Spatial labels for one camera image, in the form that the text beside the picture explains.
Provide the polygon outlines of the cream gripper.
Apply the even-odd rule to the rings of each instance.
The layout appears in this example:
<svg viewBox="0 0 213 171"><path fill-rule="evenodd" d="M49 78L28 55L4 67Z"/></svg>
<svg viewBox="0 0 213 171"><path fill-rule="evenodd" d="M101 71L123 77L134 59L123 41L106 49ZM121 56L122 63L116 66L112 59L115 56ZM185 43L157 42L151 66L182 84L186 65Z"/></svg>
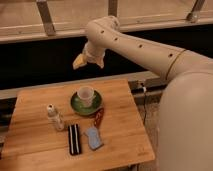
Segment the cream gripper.
<svg viewBox="0 0 213 171"><path fill-rule="evenodd" d="M105 48L94 45L88 41L84 48L83 54L79 54L73 62L73 69L76 70L89 63L97 64L101 69L104 68Z"/></svg>

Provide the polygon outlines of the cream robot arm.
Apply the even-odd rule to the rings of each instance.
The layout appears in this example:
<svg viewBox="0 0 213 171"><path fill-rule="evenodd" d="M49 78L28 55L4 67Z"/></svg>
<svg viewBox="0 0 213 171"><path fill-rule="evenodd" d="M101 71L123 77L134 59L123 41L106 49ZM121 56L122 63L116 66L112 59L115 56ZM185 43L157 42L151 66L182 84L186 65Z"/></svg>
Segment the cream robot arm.
<svg viewBox="0 0 213 171"><path fill-rule="evenodd" d="M110 49L168 82L159 103L158 171L213 171L213 59L120 32L115 16L88 22L82 61L102 67Z"/></svg>

